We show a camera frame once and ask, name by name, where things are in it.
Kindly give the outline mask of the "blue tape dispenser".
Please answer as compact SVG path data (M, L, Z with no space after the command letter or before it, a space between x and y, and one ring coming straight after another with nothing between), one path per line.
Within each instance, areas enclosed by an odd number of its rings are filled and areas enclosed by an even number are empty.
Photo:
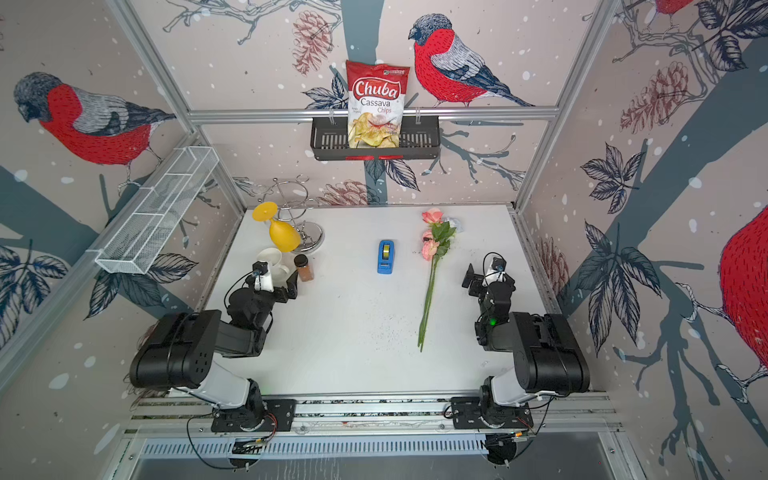
M377 273L382 275L391 275L394 267L394 242L392 240L382 240L379 243L377 256Z

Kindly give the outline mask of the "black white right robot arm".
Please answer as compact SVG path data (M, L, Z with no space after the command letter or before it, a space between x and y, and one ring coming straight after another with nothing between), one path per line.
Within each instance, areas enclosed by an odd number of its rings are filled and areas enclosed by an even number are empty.
M499 423L534 399L589 390L589 368L565 317L512 311L516 285L502 264L483 274L469 266L462 287L478 299L478 344L513 357L511 370L488 377L481 386L479 408L485 419Z

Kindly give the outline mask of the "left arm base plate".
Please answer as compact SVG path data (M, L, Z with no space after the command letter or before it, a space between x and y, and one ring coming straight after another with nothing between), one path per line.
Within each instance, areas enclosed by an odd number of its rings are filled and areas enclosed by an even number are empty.
M214 433L288 432L297 406L295 399L277 398L236 409L218 410L213 414Z

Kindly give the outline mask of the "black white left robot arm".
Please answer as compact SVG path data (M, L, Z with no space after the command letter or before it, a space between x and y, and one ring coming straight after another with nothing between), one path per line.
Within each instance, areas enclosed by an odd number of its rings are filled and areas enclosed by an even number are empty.
M297 277L293 272L284 286L269 291L259 289L259 280L248 274L245 285L225 297L228 322L219 310L165 315L132 360L130 383L187 392L213 405L214 416L227 428L258 427L268 414L258 384L225 369L214 356L260 356L274 322L274 305L298 296Z

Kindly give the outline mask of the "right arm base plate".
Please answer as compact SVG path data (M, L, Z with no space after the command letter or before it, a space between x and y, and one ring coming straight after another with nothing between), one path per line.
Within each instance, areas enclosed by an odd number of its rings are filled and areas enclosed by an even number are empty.
M534 426L529 409L498 406L479 396L452 397L449 400L448 417L457 430L532 430Z

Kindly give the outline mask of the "pink flower bouquet green stems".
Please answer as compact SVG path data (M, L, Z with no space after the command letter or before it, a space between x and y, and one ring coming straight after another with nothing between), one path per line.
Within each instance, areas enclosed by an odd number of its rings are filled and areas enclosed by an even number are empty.
M431 305L433 302L437 268L440 260L451 248L453 238L457 233L457 227L451 219L438 208L431 208L422 214L422 220L428 229L422 236L422 257L430 263L427 291L424 299L422 317L418 330L417 346L420 352L424 349L425 337L428 327Z

